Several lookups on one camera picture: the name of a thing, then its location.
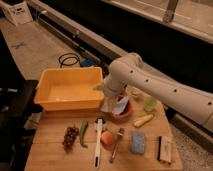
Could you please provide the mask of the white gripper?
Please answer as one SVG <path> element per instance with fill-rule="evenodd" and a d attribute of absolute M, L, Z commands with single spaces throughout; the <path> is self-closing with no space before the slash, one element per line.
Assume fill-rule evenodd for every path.
<path fill-rule="evenodd" d="M 117 83 L 111 75 L 104 78 L 104 80 L 95 86 L 95 90 L 102 91 L 108 98 L 116 98 L 118 95 Z"/>

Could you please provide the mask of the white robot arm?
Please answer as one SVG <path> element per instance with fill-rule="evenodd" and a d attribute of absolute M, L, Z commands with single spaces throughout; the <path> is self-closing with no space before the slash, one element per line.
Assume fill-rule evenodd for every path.
<path fill-rule="evenodd" d="M 126 85 L 136 87 L 213 133 L 213 93 L 208 93 L 151 74 L 143 69 L 137 53 L 128 53 L 109 65 L 109 74 L 99 88 L 116 98 Z"/>

